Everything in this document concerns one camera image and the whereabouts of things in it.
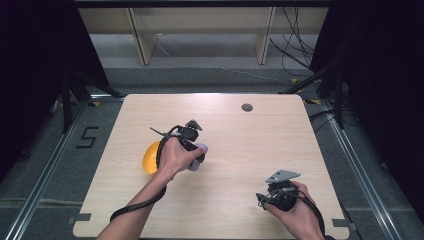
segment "table surface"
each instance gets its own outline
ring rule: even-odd
[[[246,112],[248,103],[253,110]],[[326,233],[346,239],[334,227],[343,219],[333,185],[301,98],[267,94],[128,95],[115,122],[77,221],[78,237],[97,236],[111,214],[125,206],[150,175],[142,169],[147,148],[175,125],[195,119],[203,128],[197,142],[208,145],[197,172],[184,171],[168,184],[142,237],[292,238],[279,221],[258,207],[265,179],[279,169],[300,172],[321,210]]]
[[[79,8],[330,7],[363,0],[74,0]]]

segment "hand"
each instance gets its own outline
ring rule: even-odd
[[[185,150],[176,137],[171,137],[163,146],[159,169],[170,173],[173,178],[178,172],[187,169],[202,153],[200,147],[193,151]]]
[[[306,185],[296,181],[292,183],[299,188],[299,196],[306,195],[315,204]],[[265,208],[280,220],[293,237],[308,240],[324,239],[314,212],[303,201],[297,200],[296,205],[288,212],[281,211],[271,204],[265,204]]]

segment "yellow object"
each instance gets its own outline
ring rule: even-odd
[[[153,174],[158,169],[156,166],[156,154],[158,152],[160,141],[154,142],[147,148],[146,153],[144,153],[143,157],[143,169],[147,174]]]

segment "black wrist strap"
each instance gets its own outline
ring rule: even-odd
[[[156,195],[152,199],[149,199],[147,201],[137,203],[137,204],[134,204],[134,205],[126,206],[126,207],[123,207],[123,208],[115,211],[112,214],[112,216],[110,216],[110,221],[112,222],[113,219],[115,219],[117,216],[122,215],[124,213],[128,213],[128,212],[140,209],[140,208],[145,208],[147,206],[150,206],[150,205],[156,203],[157,201],[159,201],[163,197],[163,195],[165,195],[165,192],[166,192],[166,186],[162,189],[162,191],[158,195]]]

